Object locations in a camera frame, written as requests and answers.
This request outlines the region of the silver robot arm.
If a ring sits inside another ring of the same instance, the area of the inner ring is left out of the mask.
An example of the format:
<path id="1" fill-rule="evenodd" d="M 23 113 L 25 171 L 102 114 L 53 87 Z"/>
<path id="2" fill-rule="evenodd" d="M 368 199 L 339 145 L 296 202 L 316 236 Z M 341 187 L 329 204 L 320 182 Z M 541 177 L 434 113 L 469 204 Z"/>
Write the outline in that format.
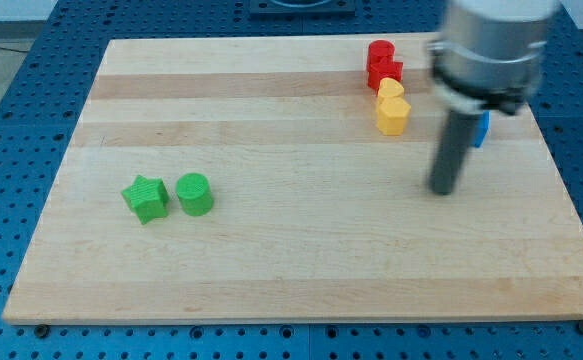
<path id="1" fill-rule="evenodd" d="M 449 109 L 515 114 L 541 82 L 558 0 L 449 0 L 428 44 L 432 86 Z"/>

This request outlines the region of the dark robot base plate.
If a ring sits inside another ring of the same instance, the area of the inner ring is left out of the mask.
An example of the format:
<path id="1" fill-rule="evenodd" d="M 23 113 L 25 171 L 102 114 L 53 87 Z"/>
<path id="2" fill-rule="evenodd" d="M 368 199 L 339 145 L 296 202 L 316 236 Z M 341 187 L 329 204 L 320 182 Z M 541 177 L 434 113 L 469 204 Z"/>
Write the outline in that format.
<path id="1" fill-rule="evenodd" d="M 251 15 L 351 15 L 354 0 L 248 0 Z"/>

